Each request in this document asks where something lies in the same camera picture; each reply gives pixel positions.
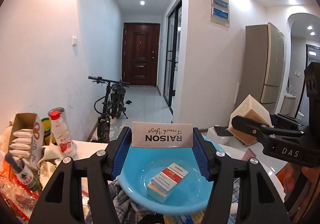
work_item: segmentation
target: brown front door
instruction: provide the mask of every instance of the brown front door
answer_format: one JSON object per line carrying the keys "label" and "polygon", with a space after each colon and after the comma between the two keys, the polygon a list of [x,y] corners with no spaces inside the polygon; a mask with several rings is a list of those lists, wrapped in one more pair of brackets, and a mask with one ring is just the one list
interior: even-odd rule
{"label": "brown front door", "polygon": [[122,80],[156,86],[160,24],[125,23],[122,45]]}

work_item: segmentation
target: bicycle seat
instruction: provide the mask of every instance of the bicycle seat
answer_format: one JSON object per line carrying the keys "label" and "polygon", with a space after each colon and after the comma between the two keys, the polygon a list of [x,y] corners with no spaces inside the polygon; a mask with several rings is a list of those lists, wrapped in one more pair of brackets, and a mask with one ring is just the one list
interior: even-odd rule
{"label": "bicycle seat", "polygon": [[114,83],[111,87],[114,92],[125,93],[125,88],[121,84]]}

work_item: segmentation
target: plaid shirt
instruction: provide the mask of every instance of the plaid shirt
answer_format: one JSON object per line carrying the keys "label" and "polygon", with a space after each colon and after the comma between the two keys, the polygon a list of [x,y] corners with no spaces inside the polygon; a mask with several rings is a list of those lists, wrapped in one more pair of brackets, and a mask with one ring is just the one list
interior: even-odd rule
{"label": "plaid shirt", "polygon": [[[232,203],[238,202],[239,200],[239,185],[240,179],[236,178],[233,184]],[[109,190],[121,224],[138,224],[143,217],[155,214],[154,212],[141,207],[132,199],[130,199],[129,196],[126,195],[122,190],[118,180],[115,180],[109,184]],[[228,224],[234,224],[236,222],[235,217],[235,215],[229,215]],[[85,223],[93,224],[91,211],[89,211],[85,219]]]}

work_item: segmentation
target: black bicycle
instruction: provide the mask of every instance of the black bicycle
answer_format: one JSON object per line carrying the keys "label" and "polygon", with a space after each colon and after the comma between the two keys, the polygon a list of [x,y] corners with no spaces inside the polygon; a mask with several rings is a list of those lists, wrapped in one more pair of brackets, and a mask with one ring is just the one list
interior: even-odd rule
{"label": "black bicycle", "polygon": [[[124,95],[125,95],[125,88],[128,87],[129,83],[121,82],[121,81],[112,81],[103,79],[101,76],[94,77],[89,76],[89,79],[93,80],[93,82],[106,84],[106,95],[102,98],[98,99],[94,103],[94,109],[97,113],[101,116],[98,117],[98,129],[97,129],[97,136],[98,140],[92,140],[92,142],[98,143],[109,143],[110,142],[110,120],[111,118],[120,118],[121,113],[125,115],[126,107],[124,106]],[[97,102],[104,99],[103,109],[102,112],[98,111],[96,108]]]}

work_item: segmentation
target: blue plastic bowl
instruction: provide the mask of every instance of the blue plastic bowl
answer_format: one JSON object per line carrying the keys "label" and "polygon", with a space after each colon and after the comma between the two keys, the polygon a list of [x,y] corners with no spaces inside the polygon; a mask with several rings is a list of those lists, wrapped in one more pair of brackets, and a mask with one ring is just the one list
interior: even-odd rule
{"label": "blue plastic bowl", "polygon": [[[203,137],[212,142],[217,150],[224,151],[217,143]],[[172,163],[177,163],[189,173],[166,202],[161,204],[147,195],[146,186],[152,177]],[[182,215],[205,209],[213,184],[200,174],[191,148],[130,147],[118,180],[124,192],[137,204],[163,215]]]}

